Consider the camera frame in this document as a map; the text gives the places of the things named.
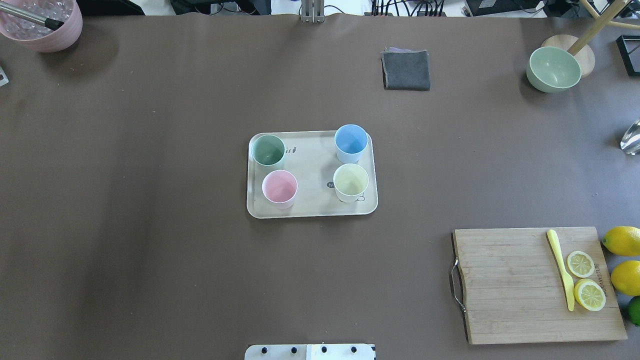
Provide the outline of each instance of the brown table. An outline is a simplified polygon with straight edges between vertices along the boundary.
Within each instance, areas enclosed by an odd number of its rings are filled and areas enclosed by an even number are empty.
[[[614,43],[632,32],[603,30],[563,94],[524,76],[544,39],[589,24],[190,14],[85,19],[54,54],[0,39],[2,358],[325,341],[378,359],[636,359],[628,321],[627,341],[469,345],[447,279],[454,229],[640,225],[640,158],[617,145],[639,116]],[[384,90],[386,46],[427,49],[431,91]],[[374,213],[247,213],[254,134],[350,122],[375,144]]]

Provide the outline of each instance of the lime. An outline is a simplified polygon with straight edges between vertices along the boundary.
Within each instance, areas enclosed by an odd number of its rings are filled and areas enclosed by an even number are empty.
[[[620,263],[611,272],[611,283],[616,290],[629,296],[640,296],[640,261]]]
[[[596,270],[591,256],[582,251],[574,251],[566,257],[569,271],[577,277],[589,277]]]
[[[640,255],[640,229],[633,226],[616,226],[607,231],[602,244],[620,256]]]
[[[635,326],[640,327],[640,296],[631,299],[627,307],[627,314],[629,314],[629,320]]]
[[[587,310],[602,310],[607,302],[607,297],[600,285],[591,279],[580,279],[573,287],[573,296],[578,304]]]

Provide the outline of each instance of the cup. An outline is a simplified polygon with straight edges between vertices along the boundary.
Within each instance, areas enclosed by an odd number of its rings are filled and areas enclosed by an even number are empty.
[[[369,186],[367,171],[358,164],[341,165],[333,173],[333,188],[342,202],[356,201]]]
[[[262,135],[255,140],[252,156],[259,167],[267,171],[284,167],[285,146],[282,139],[275,135]]]
[[[272,171],[262,180],[262,193],[276,208],[290,208],[298,193],[298,180],[286,170]]]
[[[637,119],[620,140],[620,149],[628,155],[640,152],[640,119]]]
[[[7,30],[4,28],[5,22],[9,21],[9,16],[11,15],[0,13],[0,33],[13,40],[14,42],[23,45],[24,47],[28,47],[41,53],[53,53],[55,51],[60,51],[68,48],[69,46],[73,45],[73,43],[76,42],[76,40],[80,37],[80,32],[82,32],[83,24],[82,14],[80,13],[80,8],[78,7],[76,0],[58,1],[63,2],[65,6],[73,6],[69,18],[64,20],[65,23],[60,27],[60,29],[57,29],[56,31],[53,31],[43,37],[21,40],[11,36],[11,34],[9,34],[9,32],[7,32]],[[4,2],[22,8],[22,4],[26,3],[27,1],[4,0]]]
[[[357,163],[369,143],[367,132],[353,124],[340,126],[333,139],[338,160],[344,164]]]

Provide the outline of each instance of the green cup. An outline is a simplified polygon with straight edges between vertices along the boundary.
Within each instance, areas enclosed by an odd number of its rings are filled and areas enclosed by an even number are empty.
[[[285,146],[282,139],[275,135],[262,135],[255,140],[252,156],[265,170],[280,170],[284,167]]]

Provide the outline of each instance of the pink bowl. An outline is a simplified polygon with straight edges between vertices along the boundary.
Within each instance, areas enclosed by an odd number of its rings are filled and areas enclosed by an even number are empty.
[[[27,0],[0,1],[22,7],[22,4]],[[80,13],[80,8],[78,7],[76,0],[64,0],[65,3],[68,3],[69,1],[73,2],[74,6],[73,10],[71,10],[71,15],[69,15],[69,18],[65,21],[65,24],[60,27],[60,29],[53,31],[48,35],[31,40],[19,40],[13,38],[4,29],[4,22],[7,20],[6,17],[9,16],[5,13],[0,13],[0,33],[20,45],[26,46],[35,51],[40,51],[41,53],[53,53],[55,51],[64,50],[76,42],[80,37],[80,32],[82,32],[82,14]]]

